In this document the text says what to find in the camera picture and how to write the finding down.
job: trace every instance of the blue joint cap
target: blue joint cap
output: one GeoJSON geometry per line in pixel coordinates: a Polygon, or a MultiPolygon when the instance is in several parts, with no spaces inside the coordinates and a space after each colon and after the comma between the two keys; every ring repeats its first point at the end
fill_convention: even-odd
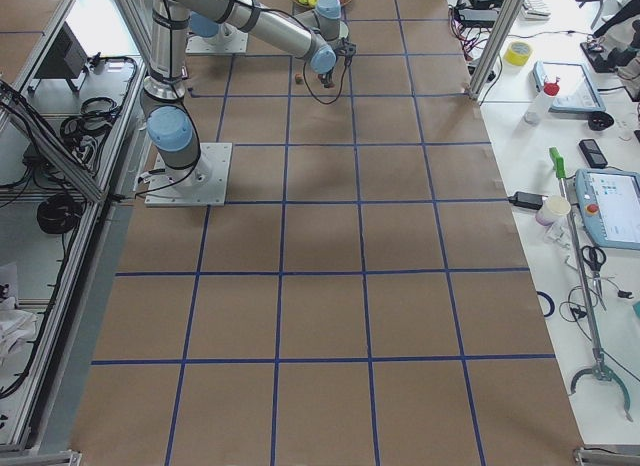
{"type": "Polygon", "coordinates": [[[193,137],[187,113],[175,106],[154,110],[147,120],[147,132],[159,149],[170,153],[186,148],[193,137]]]}
{"type": "Polygon", "coordinates": [[[327,19],[340,19],[340,0],[318,0],[316,11],[327,19]]]}
{"type": "Polygon", "coordinates": [[[331,68],[336,64],[336,53],[333,52],[331,46],[325,44],[316,51],[309,62],[313,70],[318,74],[331,71],[331,68]]]}
{"type": "Polygon", "coordinates": [[[189,27],[194,34],[203,38],[213,38],[220,30],[218,23],[194,12],[191,13],[189,27]]]}

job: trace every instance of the green handle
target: green handle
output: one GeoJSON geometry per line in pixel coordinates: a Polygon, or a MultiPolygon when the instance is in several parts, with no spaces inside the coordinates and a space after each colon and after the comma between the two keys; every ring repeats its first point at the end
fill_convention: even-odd
{"type": "Polygon", "coordinates": [[[558,148],[549,148],[549,156],[553,161],[553,169],[556,171],[556,178],[565,179],[567,175],[564,172],[564,158],[560,156],[558,148]]]}

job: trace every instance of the blue and white device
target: blue and white device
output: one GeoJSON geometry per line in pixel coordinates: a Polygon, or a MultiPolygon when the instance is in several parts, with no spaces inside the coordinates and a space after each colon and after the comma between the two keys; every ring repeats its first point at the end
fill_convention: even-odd
{"type": "Polygon", "coordinates": [[[584,227],[595,245],[640,250],[640,174],[579,169],[575,186],[584,227]]]}
{"type": "Polygon", "coordinates": [[[533,66],[536,88],[541,91],[545,80],[560,78],[560,92],[553,100],[550,111],[556,113],[591,113],[604,111],[604,101],[583,63],[536,61],[533,66]]]}

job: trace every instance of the white mounting plate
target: white mounting plate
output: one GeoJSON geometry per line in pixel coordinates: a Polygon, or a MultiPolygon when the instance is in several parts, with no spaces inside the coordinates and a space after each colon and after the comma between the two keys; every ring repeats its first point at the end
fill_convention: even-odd
{"type": "MultiPolygon", "coordinates": [[[[231,143],[202,143],[202,155],[211,164],[212,174],[209,179],[198,187],[190,188],[188,196],[173,186],[145,196],[144,203],[149,207],[173,206],[223,206],[227,195],[227,180],[231,164],[231,143]]],[[[164,161],[158,154],[155,169],[164,168],[164,161]]],[[[169,180],[164,174],[152,176],[149,189],[167,186],[169,180]]]]}
{"type": "Polygon", "coordinates": [[[247,52],[247,38],[249,35],[236,31],[233,38],[223,44],[207,43],[200,36],[191,36],[187,42],[187,54],[194,56],[215,56],[225,54],[243,54],[247,52]]]}

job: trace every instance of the white cup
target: white cup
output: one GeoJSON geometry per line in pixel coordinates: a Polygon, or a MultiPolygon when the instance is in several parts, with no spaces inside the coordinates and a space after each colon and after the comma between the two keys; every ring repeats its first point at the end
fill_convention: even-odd
{"type": "Polygon", "coordinates": [[[571,211],[571,204],[562,196],[549,196],[536,213],[536,221],[543,226],[550,226],[571,211]]]}

